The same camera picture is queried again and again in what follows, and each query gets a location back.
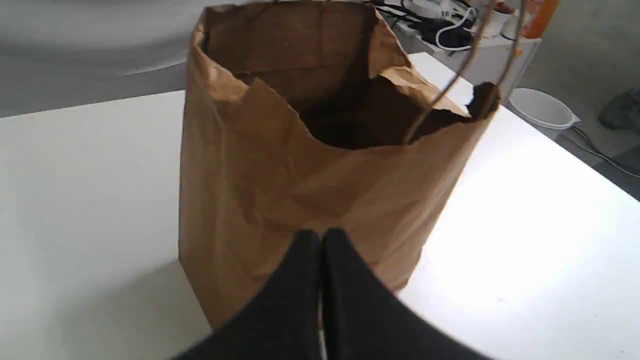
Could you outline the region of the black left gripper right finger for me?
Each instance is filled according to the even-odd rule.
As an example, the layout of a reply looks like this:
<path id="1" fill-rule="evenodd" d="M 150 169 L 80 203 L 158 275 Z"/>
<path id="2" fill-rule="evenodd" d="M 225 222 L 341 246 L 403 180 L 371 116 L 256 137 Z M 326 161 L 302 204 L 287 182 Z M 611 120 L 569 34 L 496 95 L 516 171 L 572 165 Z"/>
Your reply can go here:
<path id="1" fill-rule="evenodd" d="M 345 230 L 322 237 L 322 321 L 330 360 L 484 360 L 409 309 L 382 283 Z"/>

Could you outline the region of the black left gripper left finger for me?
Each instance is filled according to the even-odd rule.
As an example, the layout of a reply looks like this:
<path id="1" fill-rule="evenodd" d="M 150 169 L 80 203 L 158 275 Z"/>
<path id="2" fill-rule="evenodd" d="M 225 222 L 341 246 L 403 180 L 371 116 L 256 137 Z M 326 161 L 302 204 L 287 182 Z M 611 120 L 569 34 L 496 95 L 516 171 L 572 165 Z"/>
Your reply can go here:
<path id="1" fill-rule="evenodd" d="M 321 244 L 317 233 L 294 235 L 281 264 L 233 319 L 179 360 L 320 360 Z"/>

